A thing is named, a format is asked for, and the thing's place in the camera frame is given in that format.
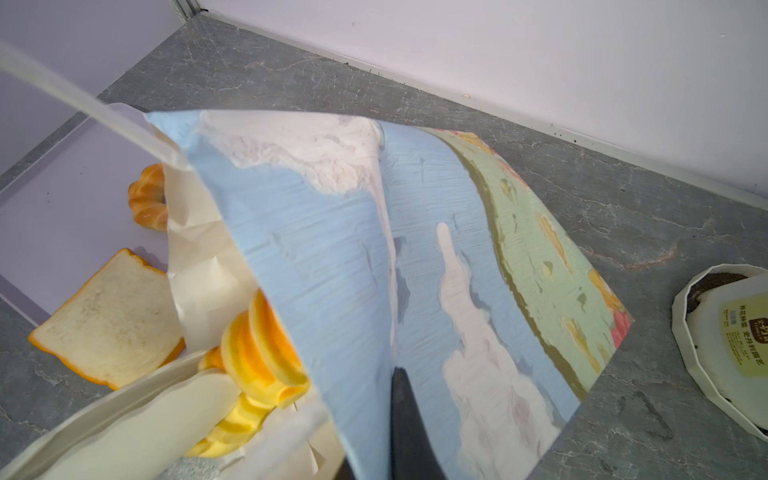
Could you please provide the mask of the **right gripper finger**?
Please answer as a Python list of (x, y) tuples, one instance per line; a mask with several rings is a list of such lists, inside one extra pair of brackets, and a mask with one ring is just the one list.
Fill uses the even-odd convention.
[(393, 479), (446, 479), (432, 450), (408, 374), (400, 367), (392, 376), (390, 430)]

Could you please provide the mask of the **fake yellow ridged bread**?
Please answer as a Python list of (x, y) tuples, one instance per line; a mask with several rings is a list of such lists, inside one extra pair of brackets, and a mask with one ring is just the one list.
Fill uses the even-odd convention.
[(231, 411), (196, 443), (187, 457), (217, 458), (246, 445), (276, 409), (304, 396), (311, 381), (277, 313), (259, 289), (248, 309), (222, 334), (220, 345), (198, 363), (200, 371), (219, 369), (240, 388)]

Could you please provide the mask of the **paper bag with landscape print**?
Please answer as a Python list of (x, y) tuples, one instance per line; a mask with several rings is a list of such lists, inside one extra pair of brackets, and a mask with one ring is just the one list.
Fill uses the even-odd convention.
[(633, 319), (478, 136), (360, 116), (188, 110), (135, 122), (10, 45), (1, 66), (156, 158), (185, 348), (261, 289), (311, 381), (224, 479), (393, 479), (393, 371), (446, 479), (523, 479)]

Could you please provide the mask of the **metal tongs with white tips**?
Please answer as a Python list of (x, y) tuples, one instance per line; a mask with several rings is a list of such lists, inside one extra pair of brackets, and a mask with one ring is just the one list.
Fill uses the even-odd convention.
[(173, 361), (99, 399), (29, 445), (4, 479), (154, 479), (232, 409), (241, 391), (225, 372)]

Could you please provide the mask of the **fake toast slice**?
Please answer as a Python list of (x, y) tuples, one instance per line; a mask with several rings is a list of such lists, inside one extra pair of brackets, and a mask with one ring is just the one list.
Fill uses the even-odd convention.
[(167, 275), (127, 248), (28, 340), (82, 378), (112, 390), (174, 361), (185, 348)]

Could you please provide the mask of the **fake braided ring bread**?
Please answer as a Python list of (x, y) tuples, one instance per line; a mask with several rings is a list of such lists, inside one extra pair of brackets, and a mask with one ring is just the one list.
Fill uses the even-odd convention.
[(143, 228), (165, 232), (168, 207), (165, 202), (165, 174), (161, 163), (146, 167), (128, 188), (128, 205), (133, 220)]

